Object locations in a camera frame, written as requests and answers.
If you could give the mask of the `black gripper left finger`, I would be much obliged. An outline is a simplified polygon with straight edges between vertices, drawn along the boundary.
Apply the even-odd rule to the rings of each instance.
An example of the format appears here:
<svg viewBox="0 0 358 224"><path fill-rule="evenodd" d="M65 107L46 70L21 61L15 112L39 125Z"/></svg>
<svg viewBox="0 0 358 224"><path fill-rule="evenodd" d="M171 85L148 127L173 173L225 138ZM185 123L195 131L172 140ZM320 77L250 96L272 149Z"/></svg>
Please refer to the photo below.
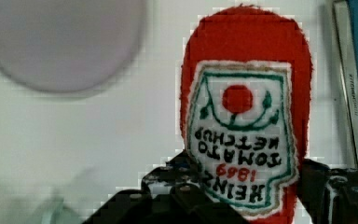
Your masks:
<svg viewBox="0 0 358 224"><path fill-rule="evenodd" d="M200 186L186 152L145 175L139 189L115 194L82 224L249 224L226 203L213 202Z"/></svg>

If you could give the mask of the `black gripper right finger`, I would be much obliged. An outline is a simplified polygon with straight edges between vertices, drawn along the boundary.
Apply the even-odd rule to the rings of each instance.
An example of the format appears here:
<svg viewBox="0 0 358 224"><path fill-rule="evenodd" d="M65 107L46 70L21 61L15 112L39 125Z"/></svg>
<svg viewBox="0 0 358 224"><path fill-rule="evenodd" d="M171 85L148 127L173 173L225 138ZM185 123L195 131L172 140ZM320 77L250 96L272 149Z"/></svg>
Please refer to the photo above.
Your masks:
<svg viewBox="0 0 358 224"><path fill-rule="evenodd" d="M313 224L358 224L358 170L305 159L296 190Z"/></svg>

